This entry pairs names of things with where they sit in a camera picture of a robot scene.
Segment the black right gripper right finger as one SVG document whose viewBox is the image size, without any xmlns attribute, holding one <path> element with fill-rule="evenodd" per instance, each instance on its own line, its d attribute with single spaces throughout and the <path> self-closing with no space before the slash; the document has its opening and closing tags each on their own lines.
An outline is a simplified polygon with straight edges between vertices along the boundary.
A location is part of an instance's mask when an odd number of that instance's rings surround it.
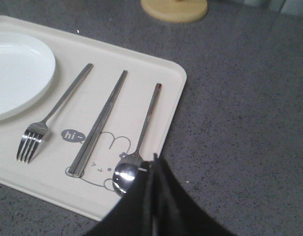
<svg viewBox="0 0 303 236">
<path fill-rule="evenodd" d="M 159 236 L 232 236 L 182 188 L 168 163 L 154 154 L 154 216 Z"/>
</svg>

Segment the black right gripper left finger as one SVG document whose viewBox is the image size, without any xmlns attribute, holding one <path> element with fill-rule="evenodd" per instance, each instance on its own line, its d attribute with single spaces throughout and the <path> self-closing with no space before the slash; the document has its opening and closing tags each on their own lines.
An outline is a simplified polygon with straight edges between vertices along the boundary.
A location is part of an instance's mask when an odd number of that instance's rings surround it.
<svg viewBox="0 0 303 236">
<path fill-rule="evenodd" d="M 150 162 L 143 162 L 134 183 L 116 206 L 87 236 L 151 236 L 153 225 Z"/>
</svg>

